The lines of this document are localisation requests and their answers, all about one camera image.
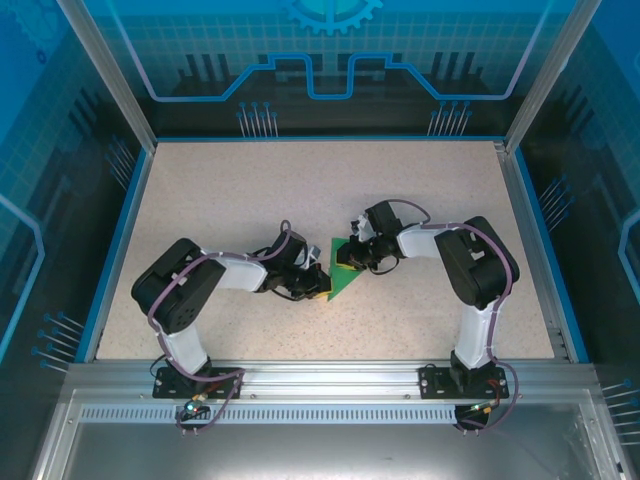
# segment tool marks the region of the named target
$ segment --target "speckled tabletop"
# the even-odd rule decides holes
[[[485,216],[520,265],[504,307],[496,352],[553,353],[491,142],[161,143],[115,292],[99,359],[155,358],[161,351],[130,290],[171,244],[238,253],[271,245],[283,218],[322,248],[380,200],[405,198],[434,222]],[[420,214],[399,206],[405,223]],[[292,303],[273,294],[216,291],[198,318],[214,359],[403,360],[448,358],[461,315],[439,260],[402,261],[391,274],[360,275],[334,300]]]

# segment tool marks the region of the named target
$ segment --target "green triangle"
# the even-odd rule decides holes
[[[341,267],[336,263],[336,253],[338,249],[345,243],[349,243],[349,239],[331,239],[331,262],[329,264],[329,276],[331,277],[331,284],[333,289],[329,294],[329,300],[332,300],[333,297],[344,290],[347,285],[353,282],[356,277],[362,273],[362,271]]]

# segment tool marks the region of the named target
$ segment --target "enclosure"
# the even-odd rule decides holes
[[[636,478],[639,18],[631,0],[0,4],[4,477]],[[333,240],[388,198],[484,216],[517,261],[495,340],[513,414],[476,438],[452,425],[477,399],[421,398],[461,305],[441,261],[410,258],[329,301],[216,291],[202,343],[246,373],[182,438],[134,281],[179,238],[253,252],[285,218],[331,273]]]

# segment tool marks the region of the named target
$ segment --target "blue printed backdrop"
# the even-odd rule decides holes
[[[640,382],[638,18],[637,1],[603,0],[523,143],[550,241],[605,384]]]
[[[0,62],[0,472],[29,478],[76,345],[45,314],[82,329],[140,144],[54,0],[0,0]]]
[[[239,104],[266,101],[285,134],[498,135],[573,0],[88,6],[160,134],[245,134]]]

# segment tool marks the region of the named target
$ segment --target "gear graphic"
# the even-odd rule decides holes
[[[346,34],[350,28],[360,28],[362,20],[371,20],[373,10],[382,7],[382,0],[282,0],[289,20],[297,20],[300,28],[310,27],[314,34],[336,30]]]
[[[40,50],[46,50],[59,29],[55,0],[0,0],[0,13],[12,13],[22,32]]]

